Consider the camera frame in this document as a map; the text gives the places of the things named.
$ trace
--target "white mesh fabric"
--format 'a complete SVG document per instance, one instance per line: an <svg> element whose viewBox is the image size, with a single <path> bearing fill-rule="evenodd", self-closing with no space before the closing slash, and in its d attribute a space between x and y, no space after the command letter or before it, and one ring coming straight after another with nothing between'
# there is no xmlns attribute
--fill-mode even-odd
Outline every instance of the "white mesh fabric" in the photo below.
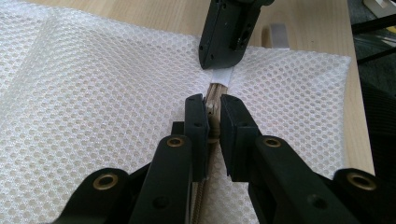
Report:
<svg viewBox="0 0 396 224"><path fill-rule="evenodd" d="M197 37L0 6L2 221L50 222L90 173L147 164L184 100L209 86Z"/></svg>
<svg viewBox="0 0 396 224"><path fill-rule="evenodd" d="M152 158L184 99L205 93L212 71L199 38L154 31L65 8L0 2L0 220L50 222L84 177L128 173ZM229 94L262 133L286 139L323 175L343 165L348 59L248 49ZM219 151L203 223L257 222L245 184L225 175Z"/></svg>
<svg viewBox="0 0 396 224"><path fill-rule="evenodd" d="M264 135L285 139L327 177L344 167L343 105L348 57L248 49L228 94L240 98ZM226 177L220 150L206 188L203 223L258 223L248 184Z"/></svg>

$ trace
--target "wooden surface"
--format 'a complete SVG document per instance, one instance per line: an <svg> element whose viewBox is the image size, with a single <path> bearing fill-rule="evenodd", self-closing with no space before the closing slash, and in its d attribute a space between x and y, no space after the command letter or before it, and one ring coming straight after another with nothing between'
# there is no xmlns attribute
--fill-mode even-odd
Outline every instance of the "wooden surface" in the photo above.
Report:
<svg viewBox="0 0 396 224"><path fill-rule="evenodd" d="M73 7L117 21L186 35L201 35L209 0L31 0ZM269 23L285 23L291 49L313 50L352 58L346 83L345 144L347 164L374 173L361 98L358 67L347 1L275 0L262 7L250 45L262 46Z"/></svg>

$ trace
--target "clamp jaw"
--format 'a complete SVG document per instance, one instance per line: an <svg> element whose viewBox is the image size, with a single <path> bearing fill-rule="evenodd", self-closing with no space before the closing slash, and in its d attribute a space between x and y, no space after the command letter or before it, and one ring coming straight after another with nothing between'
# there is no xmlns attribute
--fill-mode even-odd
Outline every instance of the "clamp jaw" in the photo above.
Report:
<svg viewBox="0 0 396 224"><path fill-rule="evenodd" d="M232 67L244 56L261 7L274 0L212 0L199 45L203 69Z"/></svg>
<svg viewBox="0 0 396 224"><path fill-rule="evenodd" d="M222 95L220 145L233 182L248 182L260 223L395 223L396 191L375 176L344 169L330 180L289 146L262 135L241 100ZM160 141L151 164L128 175L89 175L54 223L190 223L191 183L207 178L209 126L201 94L185 121Z"/></svg>

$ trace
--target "black object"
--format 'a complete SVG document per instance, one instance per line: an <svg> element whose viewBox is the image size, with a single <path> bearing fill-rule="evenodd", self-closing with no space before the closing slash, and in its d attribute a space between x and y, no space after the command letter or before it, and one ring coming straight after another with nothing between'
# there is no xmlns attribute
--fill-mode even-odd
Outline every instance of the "black object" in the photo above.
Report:
<svg viewBox="0 0 396 224"><path fill-rule="evenodd" d="M396 14L386 16L383 18L378 18L378 19L375 19L372 21L365 21L365 22L353 24L352 25L352 34L359 35L359 34L363 34L363 33L369 33L372 31L384 29L384 28L394 26L394 25L396 25ZM358 59L358 64L367 63L372 60L379 59L381 57L390 55L395 52L396 52L396 48L387 49L382 52L367 56L365 58Z"/></svg>
<svg viewBox="0 0 396 224"><path fill-rule="evenodd" d="M396 189L396 97L361 80L376 177Z"/></svg>
<svg viewBox="0 0 396 224"><path fill-rule="evenodd" d="M243 102L230 95L221 96L221 134L227 173L249 183L260 223L396 222L390 186L356 169L339 170L333 180L317 175L286 141L261 135Z"/></svg>
<svg viewBox="0 0 396 224"><path fill-rule="evenodd" d="M186 100L185 123L159 143L154 158L131 175L103 169L88 176L54 223L190 223L191 183L205 177L207 139L202 95ZM191 138L177 134L193 128ZM260 223L396 223L396 193L356 169L317 175L288 143L262 135L243 102L221 96L220 144L232 181L248 182Z"/></svg>
<svg viewBox="0 0 396 224"><path fill-rule="evenodd" d="M274 0L212 0L199 46L203 69L227 68L244 56L261 7Z"/></svg>

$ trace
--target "metal bar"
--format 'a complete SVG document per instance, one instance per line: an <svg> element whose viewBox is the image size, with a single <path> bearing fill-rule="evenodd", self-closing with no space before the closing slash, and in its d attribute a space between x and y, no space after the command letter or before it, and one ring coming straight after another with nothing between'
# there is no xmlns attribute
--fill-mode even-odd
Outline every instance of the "metal bar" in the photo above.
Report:
<svg viewBox="0 0 396 224"><path fill-rule="evenodd" d="M370 62L372 60L385 57L385 56L390 55L390 54L395 53L395 52L396 52L396 48L387 49L387 50L384 50L384 51L379 52L377 54L373 54L373 55L370 55L368 57L365 57L365 58L362 58L362 59L358 59L358 64L367 63L367 62Z"/></svg>
<svg viewBox="0 0 396 224"><path fill-rule="evenodd" d="M378 18L372 21L365 21L352 25L352 34L358 35L361 33L372 32L379 29L384 29L396 25L396 14Z"/></svg>

